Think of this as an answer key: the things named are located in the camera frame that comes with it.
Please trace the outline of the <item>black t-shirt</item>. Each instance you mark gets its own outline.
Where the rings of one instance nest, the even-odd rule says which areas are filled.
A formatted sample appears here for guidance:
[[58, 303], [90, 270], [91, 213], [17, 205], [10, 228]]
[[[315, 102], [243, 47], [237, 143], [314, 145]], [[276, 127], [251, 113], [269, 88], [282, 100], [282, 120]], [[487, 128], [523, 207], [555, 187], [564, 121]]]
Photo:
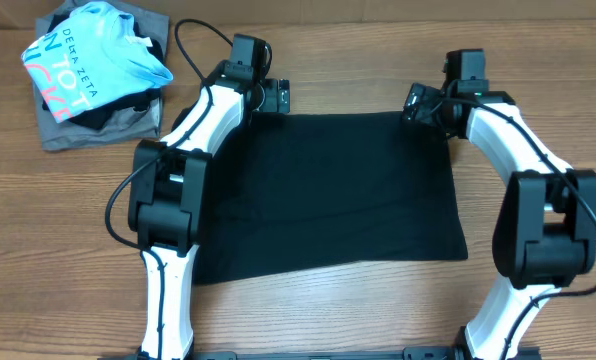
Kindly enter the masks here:
[[358, 261], [462, 261], [448, 144], [397, 112], [255, 115], [211, 163], [195, 282]]

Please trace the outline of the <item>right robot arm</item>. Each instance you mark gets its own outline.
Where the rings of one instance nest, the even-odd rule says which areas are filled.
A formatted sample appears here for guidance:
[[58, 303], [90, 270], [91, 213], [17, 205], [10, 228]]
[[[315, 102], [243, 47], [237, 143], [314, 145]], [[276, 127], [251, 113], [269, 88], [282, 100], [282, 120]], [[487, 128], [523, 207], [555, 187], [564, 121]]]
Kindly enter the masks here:
[[537, 359], [520, 345], [552, 299], [596, 293], [596, 172], [574, 169], [532, 132], [513, 98], [493, 91], [481, 49], [447, 53], [441, 88], [412, 85], [402, 118], [466, 139], [506, 185], [492, 237], [498, 276], [454, 345], [406, 359]]

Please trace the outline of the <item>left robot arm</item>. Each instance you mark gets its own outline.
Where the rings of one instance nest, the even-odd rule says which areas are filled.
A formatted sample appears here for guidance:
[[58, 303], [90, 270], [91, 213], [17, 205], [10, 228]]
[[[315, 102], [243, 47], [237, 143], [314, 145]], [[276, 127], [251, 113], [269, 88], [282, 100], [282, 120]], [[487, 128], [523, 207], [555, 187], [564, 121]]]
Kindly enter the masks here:
[[287, 113], [289, 83], [267, 76], [272, 48], [235, 35], [228, 59], [204, 80], [197, 101], [172, 131], [134, 152], [128, 224], [147, 274], [147, 323], [138, 359], [193, 353], [192, 282], [210, 164], [226, 138], [254, 112]]

